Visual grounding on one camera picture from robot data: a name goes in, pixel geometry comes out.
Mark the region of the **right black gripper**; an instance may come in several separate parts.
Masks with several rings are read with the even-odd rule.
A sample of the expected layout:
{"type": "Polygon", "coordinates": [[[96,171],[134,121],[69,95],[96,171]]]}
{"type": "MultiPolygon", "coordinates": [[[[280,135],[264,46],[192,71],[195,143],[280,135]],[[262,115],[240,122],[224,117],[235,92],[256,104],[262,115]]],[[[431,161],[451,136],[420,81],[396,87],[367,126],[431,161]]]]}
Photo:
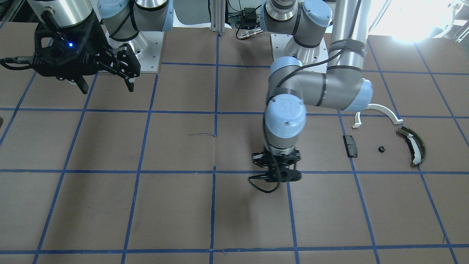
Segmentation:
{"type": "Polygon", "coordinates": [[[59,27],[53,15],[41,15],[34,33],[35,47],[31,68],[44,77],[71,80],[87,95],[89,85],[83,76],[104,70],[121,77],[129,92],[141,64],[130,44],[111,48],[96,15],[89,15],[77,25],[59,27]]]}

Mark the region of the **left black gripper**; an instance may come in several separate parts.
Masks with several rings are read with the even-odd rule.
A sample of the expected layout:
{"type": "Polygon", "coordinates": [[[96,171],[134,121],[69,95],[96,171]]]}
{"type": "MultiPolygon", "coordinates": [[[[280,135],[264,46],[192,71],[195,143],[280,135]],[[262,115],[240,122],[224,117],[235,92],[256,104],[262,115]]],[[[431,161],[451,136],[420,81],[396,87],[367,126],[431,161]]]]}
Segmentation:
{"type": "Polygon", "coordinates": [[[268,183],[274,182],[297,182],[302,174],[295,166],[300,161],[300,152],[296,149],[290,154],[274,155],[265,148],[261,153],[252,154],[252,162],[268,171],[261,175],[253,176],[252,179],[262,179],[268,183]]]}

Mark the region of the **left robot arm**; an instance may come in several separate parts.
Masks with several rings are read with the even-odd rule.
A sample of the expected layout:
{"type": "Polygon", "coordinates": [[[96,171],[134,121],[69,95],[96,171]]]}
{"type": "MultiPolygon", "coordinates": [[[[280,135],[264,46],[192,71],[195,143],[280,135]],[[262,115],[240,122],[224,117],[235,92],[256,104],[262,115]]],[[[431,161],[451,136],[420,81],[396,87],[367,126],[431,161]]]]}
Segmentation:
{"type": "Polygon", "coordinates": [[[366,57],[370,0],[338,0],[335,11],[323,0],[264,0],[260,25],[266,32],[288,34],[286,54],[270,66],[263,113],[263,152],[253,164],[267,168],[248,180],[268,183],[300,180],[291,166],[300,161],[295,148],[306,125],[306,106],[359,112],[373,97],[362,77],[366,57]]]}

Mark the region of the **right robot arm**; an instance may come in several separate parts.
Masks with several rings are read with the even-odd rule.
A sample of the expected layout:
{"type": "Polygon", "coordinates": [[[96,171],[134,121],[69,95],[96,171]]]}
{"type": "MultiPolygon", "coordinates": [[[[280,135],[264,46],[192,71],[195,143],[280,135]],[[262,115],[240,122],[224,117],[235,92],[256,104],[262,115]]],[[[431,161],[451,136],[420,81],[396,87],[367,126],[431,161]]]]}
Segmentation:
{"type": "Polygon", "coordinates": [[[99,0],[98,12],[89,0],[30,0],[40,23],[28,65],[44,77],[75,83],[83,94],[84,76],[106,71],[117,75],[133,92],[141,73],[137,49],[141,32],[173,28],[171,0],[99,0]]]}

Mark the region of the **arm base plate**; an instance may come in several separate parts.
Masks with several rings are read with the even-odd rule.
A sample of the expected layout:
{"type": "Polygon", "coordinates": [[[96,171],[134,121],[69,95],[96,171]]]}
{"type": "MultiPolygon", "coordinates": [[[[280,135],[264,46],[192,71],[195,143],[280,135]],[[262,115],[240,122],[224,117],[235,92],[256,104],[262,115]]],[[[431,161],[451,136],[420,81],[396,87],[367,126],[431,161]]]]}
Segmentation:
{"type": "Polygon", "coordinates": [[[272,33],[270,40],[274,60],[290,56],[298,59],[302,65],[311,65],[328,58],[324,37],[316,47],[302,47],[295,42],[292,35],[288,34],[272,33]]]}
{"type": "Polygon", "coordinates": [[[126,41],[141,65],[141,73],[158,73],[164,32],[139,32],[133,40],[126,41]]]}

